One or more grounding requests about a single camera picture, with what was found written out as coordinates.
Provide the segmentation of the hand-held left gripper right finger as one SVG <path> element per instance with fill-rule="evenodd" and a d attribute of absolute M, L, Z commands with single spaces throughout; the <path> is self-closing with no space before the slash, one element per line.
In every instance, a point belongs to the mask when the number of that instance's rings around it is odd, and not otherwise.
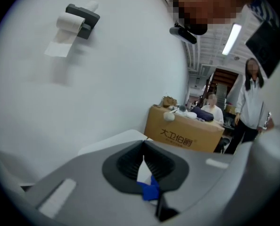
<path fill-rule="evenodd" d="M 184 150 L 154 141 L 145 145 L 172 153 L 189 167 L 181 186 L 161 197 L 160 212 L 166 219 L 145 219 L 145 226 L 240 226 L 248 220 L 240 189 L 251 143 L 242 144 L 234 155 Z"/>

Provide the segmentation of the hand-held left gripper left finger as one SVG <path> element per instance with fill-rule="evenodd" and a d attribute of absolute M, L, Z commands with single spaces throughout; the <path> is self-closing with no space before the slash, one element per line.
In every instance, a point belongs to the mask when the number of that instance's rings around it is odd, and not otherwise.
<path fill-rule="evenodd" d="M 63 180 L 69 178 L 76 187 L 55 220 L 66 226 L 154 226 L 156 208 L 139 194 L 125 194 L 113 188 L 102 174 L 107 157 L 133 143 L 111 146 L 82 154 L 48 174 L 26 192 L 26 200 L 39 207 Z"/>

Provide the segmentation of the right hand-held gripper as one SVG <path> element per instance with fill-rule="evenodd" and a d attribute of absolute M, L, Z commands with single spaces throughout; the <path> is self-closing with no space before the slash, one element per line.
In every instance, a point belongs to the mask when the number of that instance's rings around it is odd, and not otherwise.
<path fill-rule="evenodd" d="M 272 114 L 275 126 L 280 126 L 280 31 L 268 22 L 262 22 L 246 41 L 246 46 L 266 75 L 260 94 Z"/>

